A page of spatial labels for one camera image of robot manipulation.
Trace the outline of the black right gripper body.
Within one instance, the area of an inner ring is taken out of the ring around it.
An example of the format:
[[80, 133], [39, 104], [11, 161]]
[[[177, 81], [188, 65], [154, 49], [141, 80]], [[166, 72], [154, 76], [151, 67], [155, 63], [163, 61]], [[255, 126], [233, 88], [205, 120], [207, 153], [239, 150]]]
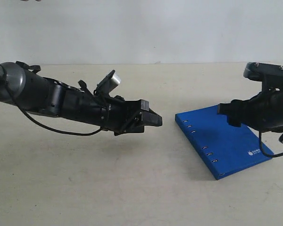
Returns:
[[234, 118], [257, 131], [283, 129], [283, 90], [259, 92], [248, 100], [230, 103]]

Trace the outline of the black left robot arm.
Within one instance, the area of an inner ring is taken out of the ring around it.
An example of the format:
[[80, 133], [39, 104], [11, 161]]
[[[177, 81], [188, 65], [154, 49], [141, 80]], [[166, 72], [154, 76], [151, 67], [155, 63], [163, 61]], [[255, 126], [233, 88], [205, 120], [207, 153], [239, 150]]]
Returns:
[[0, 102], [16, 106], [29, 120], [34, 115], [63, 118], [97, 126], [98, 131], [111, 131], [115, 136], [143, 133], [147, 126], [163, 124], [148, 101], [110, 95], [121, 82], [115, 70], [89, 91], [84, 81], [73, 87], [40, 76], [40, 69], [19, 61], [1, 63]]

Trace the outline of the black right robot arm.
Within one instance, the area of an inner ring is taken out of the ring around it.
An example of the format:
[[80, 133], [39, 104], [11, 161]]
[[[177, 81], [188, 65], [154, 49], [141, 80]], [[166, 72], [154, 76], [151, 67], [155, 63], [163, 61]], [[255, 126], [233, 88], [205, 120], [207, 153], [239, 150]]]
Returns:
[[228, 124], [235, 127], [244, 124], [261, 132], [283, 128], [283, 90], [259, 92], [247, 100], [220, 103], [217, 114], [227, 116]]

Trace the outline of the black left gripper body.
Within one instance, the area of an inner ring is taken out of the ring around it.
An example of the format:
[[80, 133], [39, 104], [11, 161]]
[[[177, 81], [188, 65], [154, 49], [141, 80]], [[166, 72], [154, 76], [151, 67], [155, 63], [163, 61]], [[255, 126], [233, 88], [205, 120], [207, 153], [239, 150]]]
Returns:
[[110, 104], [108, 121], [101, 126], [103, 131], [115, 132], [122, 126], [140, 126], [142, 111], [149, 110], [149, 102], [143, 99], [135, 101], [123, 101]]

